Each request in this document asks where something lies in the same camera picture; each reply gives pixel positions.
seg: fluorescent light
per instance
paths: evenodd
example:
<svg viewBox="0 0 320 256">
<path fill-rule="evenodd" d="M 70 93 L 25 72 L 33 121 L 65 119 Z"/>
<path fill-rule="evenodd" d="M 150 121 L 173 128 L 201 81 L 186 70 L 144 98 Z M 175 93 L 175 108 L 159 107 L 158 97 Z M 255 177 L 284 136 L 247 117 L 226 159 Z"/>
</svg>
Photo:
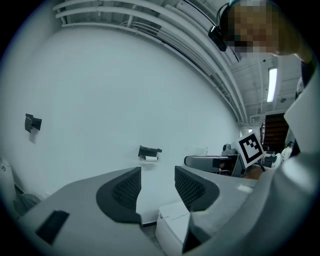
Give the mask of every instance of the fluorescent light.
<svg viewBox="0 0 320 256">
<path fill-rule="evenodd" d="M 276 68 L 272 68 L 269 70 L 269 89 L 266 102 L 272 102 L 274 100 L 277 84 L 277 72 L 278 70 Z"/>
</svg>

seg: white wall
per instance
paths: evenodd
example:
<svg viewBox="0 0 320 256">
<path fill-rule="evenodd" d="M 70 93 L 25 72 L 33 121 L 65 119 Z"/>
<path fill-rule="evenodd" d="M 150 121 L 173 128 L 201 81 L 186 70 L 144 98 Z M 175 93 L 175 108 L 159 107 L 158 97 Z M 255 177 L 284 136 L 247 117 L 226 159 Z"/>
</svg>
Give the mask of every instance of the white wall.
<svg viewBox="0 0 320 256">
<path fill-rule="evenodd" d="M 62 29 L 23 65 L 4 67 L 0 156 L 26 192 L 42 198 L 88 177 L 142 167 L 143 223 L 180 200 L 174 166 L 190 147 L 220 154 L 239 135 L 234 116 L 191 66 L 163 46 L 100 28 Z M 42 119 L 24 129 L 25 114 Z M 163 150 L 142 164 L 139 146 Z"/>
</svg>

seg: ceiling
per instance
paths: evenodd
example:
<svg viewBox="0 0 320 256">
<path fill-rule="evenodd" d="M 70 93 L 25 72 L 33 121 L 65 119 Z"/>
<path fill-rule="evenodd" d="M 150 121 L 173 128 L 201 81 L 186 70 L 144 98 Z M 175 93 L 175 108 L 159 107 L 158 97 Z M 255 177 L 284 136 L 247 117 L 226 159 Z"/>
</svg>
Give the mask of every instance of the ceiling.
<svg viewBox="0 0 320 256">
<path fill-rule="evenodd" d="M 66 0 L 53 11 L 62 27 L 104 26 L 134 32 L 165 45 L 193 65 L 219 92 L 238 123 L 253 125 L 251 116 L 287 110 L 295 99 L 301 77 L 294 56 L 236 55 L 221 52 L 207 31 L 227 0 Z M 278 68 L 273 102 L 267 103 L 268 69 Z"/>
</svg>

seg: person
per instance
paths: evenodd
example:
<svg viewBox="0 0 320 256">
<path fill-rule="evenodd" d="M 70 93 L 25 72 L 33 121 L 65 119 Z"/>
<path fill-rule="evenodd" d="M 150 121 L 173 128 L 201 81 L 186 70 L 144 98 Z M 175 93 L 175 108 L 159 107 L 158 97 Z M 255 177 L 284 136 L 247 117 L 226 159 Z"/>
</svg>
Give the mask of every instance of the person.
<svg viewBox="0 0 320 256">
<path fill-rule="evenodd" d="M 221 8 L 224 6 L 219 26 L 223 38 L 236 52 L 262 52 L 274 56 L 293 54 L 301 60 L 302 84 L 304 87 L 308 85 L 316 70 L 316 58 L 300 32 L 274 1 L 231 0 Z M 285 157 L 300 152 L 296 142 L 285 151 Z M 246 172 L 248 179 L 258 179 L 260 174 L 259 166 L 252 166 Z"/>
<path fill-rule="evenodd" d="M 284 150 L 282 150 L 281 152 L 281 158 L 282 158 L 282 161 L 286 161 L 288 160 L 288 158 L 290 157 L 291 153 L 292 153 L 292 148 L 294 147 L 294 143 L 292 141 L 290 141 L 286 148 Z"/>
</svg>

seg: black mesh pad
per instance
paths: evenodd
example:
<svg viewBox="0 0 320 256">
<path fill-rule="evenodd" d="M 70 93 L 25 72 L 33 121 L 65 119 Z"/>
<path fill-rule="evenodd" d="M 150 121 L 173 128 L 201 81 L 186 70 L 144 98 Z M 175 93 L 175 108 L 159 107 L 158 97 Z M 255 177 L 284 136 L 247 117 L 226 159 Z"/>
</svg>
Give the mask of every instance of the black mesh pad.
<svg viewBox="0 0 320 256">
<path fill-rule="evenodd" d="M 141 167 L 136 167 L 103 184 L 96 193 L 96 202 L 115 222 L 141 224 L 141 216 L 136 213 L 140 190 Z"/>
<path fill-rule="evenodd" d="M 204 211 L 219 196 L 219 188 L 216 184 L 180 166 L 175 167 L 174 181 L 175 189 L 189 212 Z"/>
<path fill-rule="evenodd" d="M 112 196 L 123 207 L 136 211 L 140 190 L 141 172 L 139 171 L 118 183 L 112 190 Z"/>
</svg>

